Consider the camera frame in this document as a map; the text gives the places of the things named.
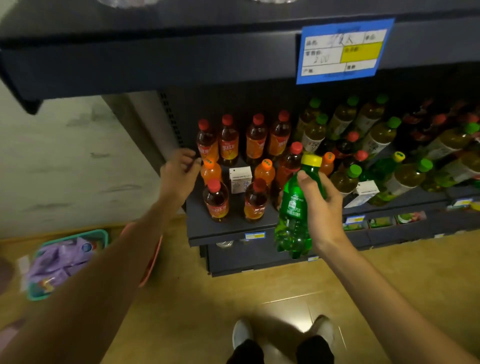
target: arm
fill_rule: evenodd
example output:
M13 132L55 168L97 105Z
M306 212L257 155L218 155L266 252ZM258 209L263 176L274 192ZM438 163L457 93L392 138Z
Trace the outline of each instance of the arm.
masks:
M322 173L315 181L298 173L308 202L312 246L333 270L394 363L480 363L427 321L361 255L342 228L342 196Z
M130 230L55 290L5 348L0 364L102 360L165 227L193 189L200 171L200 159L194 162L194 155L192 150L181 149L162 167L158 201Z

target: leg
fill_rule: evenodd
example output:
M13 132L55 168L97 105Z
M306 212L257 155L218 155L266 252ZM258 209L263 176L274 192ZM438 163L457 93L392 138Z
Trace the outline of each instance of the leg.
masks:
M241 319L233 328L233 354L227 364L264 364L264 352L260 345L253 341L250 323Z
M333 364L333 325L326 316L318 316L310 330L310 337L297 348L298 364Z

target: forearm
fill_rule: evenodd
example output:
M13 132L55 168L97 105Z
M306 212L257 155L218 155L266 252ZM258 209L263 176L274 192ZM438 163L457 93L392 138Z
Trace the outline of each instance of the forearm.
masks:
M346 237L321 255L393 362L478 363L415 310Z
M99 363L173 214L169 201L152 206L131 229L48 298L48 304L27 321L5 349L0 364L42 360L54 364Z

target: orange bottle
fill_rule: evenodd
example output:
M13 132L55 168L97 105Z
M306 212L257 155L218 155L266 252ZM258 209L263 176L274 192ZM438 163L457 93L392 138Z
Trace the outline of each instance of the orange bottle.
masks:
M275 168L271 160L264 159L257 168L255 168L255 179L257 178L265 180L267 187L270 188L272 181L275 178Z
M221 163L225 166L234 166L239 158L239 131L233 123L231 115L222 117L223 128L220 132Z
M288 138L292 132L292 124L288 121L289 119L289 112L282 110L278 115L278 120L270 128L268 155L271 160L277 159L287 146Z
M300 170L303 146L300 142L293 142L288 153L285 153L278 161L276 171L276 182L280 190L293 176L295 172Z
M204 179L205 186L207 186L208 181L211 180L212 178L217 178L218 180L220 180L220 182L223 182L222 168L218 165L218 163L213 162L208 158L204 159L204 165L202 165L200 174Z
M262 178L257 178L250 183L245 191L245 207L243 212L249 222L258 221L265 212L268 202L267 183Z
M213 162L218 161L218 141L215 131L210 128L207 119L198 121L199 131L197 134L198 151L202 159L209 158Z
M212 219L221 222L228 214L228 189L217 178L208 181L203 197Z
M322 172L325 176L329 176L332 174L334 165L335 154L332 152L326 152L324 157L322 158L322 165L318 169L319 172Z
M253 123L247 129L247 164L254 165L260 162L267 134L268 128L264 123L263 114L254 115Z

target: left hand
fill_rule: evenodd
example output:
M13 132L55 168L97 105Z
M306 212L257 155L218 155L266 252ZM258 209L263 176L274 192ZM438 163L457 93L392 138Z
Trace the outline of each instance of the left hand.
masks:
M195 152L191 149L178 149L171 160L160 169L159 200L175 204L178 210L192 192L195 180L202 167L202 159L193 160Z

